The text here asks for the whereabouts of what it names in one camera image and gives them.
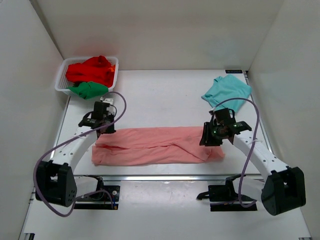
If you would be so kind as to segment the teal t shirt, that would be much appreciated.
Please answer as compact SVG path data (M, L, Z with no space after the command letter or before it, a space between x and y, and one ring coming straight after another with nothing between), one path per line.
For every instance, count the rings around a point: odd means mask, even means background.
M215 78L211 88L202 95L201 98L216 110L228 108L237 113L245 103L244 100L235 99L224 102L220 105L218 104L231 98L248 99L251 93L252 88L249 85L242 82L237 77L228 74L224 77L219 76Z

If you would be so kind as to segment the pink t shirt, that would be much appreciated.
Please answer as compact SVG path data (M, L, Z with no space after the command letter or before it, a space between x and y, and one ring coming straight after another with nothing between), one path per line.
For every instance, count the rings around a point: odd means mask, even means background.
M200 126L119 129L97 139L91 161L96 166L146 166L222 160L221 147L200 145L202 133Z

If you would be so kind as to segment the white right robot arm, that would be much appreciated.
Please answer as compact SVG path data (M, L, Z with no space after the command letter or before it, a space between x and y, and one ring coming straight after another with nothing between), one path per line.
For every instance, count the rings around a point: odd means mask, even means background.
M209 186L197 196L198 200L210 199L213 205L253 200L261 202L272 216L306 204L305 177L299 167L290 167L265 148L245 121L236 121L233 110L224 108L209 113L211 119L204 123L199 144L218 147L229 140L256 167L263 180L247 178L242 173L229 176L223 185Z

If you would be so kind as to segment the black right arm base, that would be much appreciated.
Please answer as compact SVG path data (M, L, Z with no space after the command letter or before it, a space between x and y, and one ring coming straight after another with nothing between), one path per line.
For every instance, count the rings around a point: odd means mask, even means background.
M227 177L224 185L209 185L208 191L197 195L196 200L209 199L211 212L255 212L258 210L257 204L243 207L239 203L238 194L235 192L233 181L238 180L240 174Z

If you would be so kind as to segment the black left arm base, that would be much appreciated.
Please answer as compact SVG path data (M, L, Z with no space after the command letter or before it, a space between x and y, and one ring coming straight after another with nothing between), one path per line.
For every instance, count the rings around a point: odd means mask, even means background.
M84 175L75 179L77 186L76 210L111 210L119 209L119 185L105 183L101 176Z

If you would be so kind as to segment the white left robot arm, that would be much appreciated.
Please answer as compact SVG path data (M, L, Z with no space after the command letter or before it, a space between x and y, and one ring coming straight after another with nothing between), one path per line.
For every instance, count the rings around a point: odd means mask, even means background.
M50 203L69 207L76 198L89 194L100 199L105 192L99 176L74 177L80 159L100 135L116 132L114 125L117 110L109 102L96 101L93 111L86 113L74 133L76 139L59 147L49 161L41 161L36 169L38 188Z

